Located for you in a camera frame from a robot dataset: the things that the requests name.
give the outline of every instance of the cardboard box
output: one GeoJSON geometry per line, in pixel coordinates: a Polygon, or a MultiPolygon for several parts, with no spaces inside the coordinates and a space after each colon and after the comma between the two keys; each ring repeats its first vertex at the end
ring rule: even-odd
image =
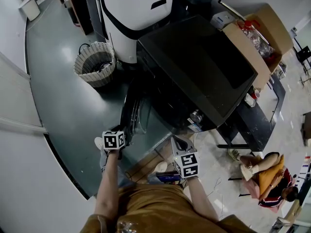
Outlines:
{"type": "Polygon", "coordinates": [[[293,41],[281,20],[268,4],[261,7],[256,13],[246,16],[246,18],[256,20],[259,23],[260,27],[257,27],[255,23],[254,26],[275,49],[276,58],[269,65],[265,63],[255,46],[235,23],[230,23],[223,29],[223,32],[258,73],[253,86],[263,89],[269,81],[271,73],[280,63],[282,56],[293,47],[293,41]]]}
{"type": "Polygon", "coordinates": [[[223,29],[223,32],[229,38],[229,40],[236,46],[240,53],[245,57],[249,64],[256,70],[258,76],[253,82],[253,86],[256,89],[262,90],[270,78],[270,71],[254,47],[253,43],[246,37],[242,30],[234,23],[230,23],[223,29]]]}
{"type": "Polygon", "coordinates": [[[255,20],[259,23],[259,26],[254,23],[255,28],[275,49],[276,58],[272,63],[268,64],[270,72],[273,73],[282,56],[293,48],[293,41],[280,18],[268,4],[262,6],[256,13],[247,15],[246,19],[255,20]]]}

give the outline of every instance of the black and white marker cube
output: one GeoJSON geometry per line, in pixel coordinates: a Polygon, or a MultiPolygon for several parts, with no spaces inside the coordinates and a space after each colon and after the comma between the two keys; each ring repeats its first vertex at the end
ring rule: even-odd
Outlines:
{"type": "Polygon", "coordinates": [[[198,152],[174,156],[174,165],[177,172],[183,179],[198,176],[199,154],[198,152]]]}
{"type": "Polygon", "coordinates": [[[119,150],[125,145],[124,142],[124,132],[103,132],[103,144],[104,150],[119,150]]]}

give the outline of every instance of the chair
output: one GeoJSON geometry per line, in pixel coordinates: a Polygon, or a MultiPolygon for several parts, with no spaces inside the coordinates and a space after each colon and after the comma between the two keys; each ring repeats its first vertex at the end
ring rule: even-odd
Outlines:
{"type": "MultiPolygon", "coordinates": [[[[292,185],[295,184],[295,178],[296,178],[296,175],[293,176],[292,185]]],[[[257,199],[257,200],[259,199],[259,197],[260,197],[259,186],[252,179],[250,179],[249,181],[246,181],[244,178],[230,178],[228,180],[229,181],[241,180],[243,183],[243,186],[248,190],[249,194],[240,194],[239,197],[251,196],[252,199],[257,199]]],[[[281,209],[281,207],[283,206],[284,201],[285,200],[283,200],[282,203],[278,206],[267,207],[267,208],[270,209],[271,211],[273,211],[274,213],[277,213],[279,211],[279,209],[281,209]]]]}

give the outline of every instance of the orange cushion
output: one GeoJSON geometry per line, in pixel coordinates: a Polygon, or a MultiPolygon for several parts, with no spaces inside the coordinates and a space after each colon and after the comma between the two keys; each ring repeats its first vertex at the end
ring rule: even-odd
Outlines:
{"type": "Polygon", "coordinates": [[[284,155],[281,155],[280,162],[271,168],[258,173],[259,178],[259,192],[260,195],[268,188],[274,176],[284,167],[284,155]]]}

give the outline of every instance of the cable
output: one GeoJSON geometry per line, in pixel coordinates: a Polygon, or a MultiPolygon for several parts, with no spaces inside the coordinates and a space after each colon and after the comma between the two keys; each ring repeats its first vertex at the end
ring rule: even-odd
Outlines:
{"type": "MultiPolygon", "coordinates": [[[[210,194],[208,194],[207,197],[208,197],[209,195],[211,195],[211,194],[215,191],[216,186],[218,186],[221,182],[222,182],[222,178],[219,177],[219,178],[217,179],[217,181],[216,181],[216,184],[215,184],[215,186],[214,186],[213,191],[212,191],[210,194]]],[[[220,193],[220,192],[218,192],[218,191],[216,191],[216,192],[222,196],[222,214],[221,214],[221,216],[219,217],[219,219],[220,219],[221,217],[224,216],[224,215],[223,215],[223,211],[224,211],[224,203],[223,203],[224,199],[223,199],[223,198],[224,198],[224,197],[223,197],[222,193],[220,193]]]]}
{"type": "Polygon", "coordinates": [[[193,146],[194,146],[194,148],[195,148],[195,139],[196,139],[198,133],[204,133],[204,131],[197,132],[197,133],[194,134],[194,137],[193,137],[193,146]]]}
{"type": "Polygon", "coordinates": [[[105,39],[105,36],[102,36],[100,33],[98,33],[94,28],[93,28],[94,32],[99,34],[101,37],[103,37],[105,39]]]}
{"type": "Polygon", "coordinates": [[[43,17],[44,13],[48,10],[49,6],[52,4],[53,1],[54,1],[54,0],[52,0],[52,1],[50,2],[50,4],[47,6],[47,8],[43,11],[42,15],[38,18],[38,20],[37,20],[29,29],[27,29],[25,32],[27,32],[27,31],[29,31],[30,29],[32,29],[32,28],[34,27],[34,25],[36,25],[36,24],[41,20],[41,18],[43,17]]]}

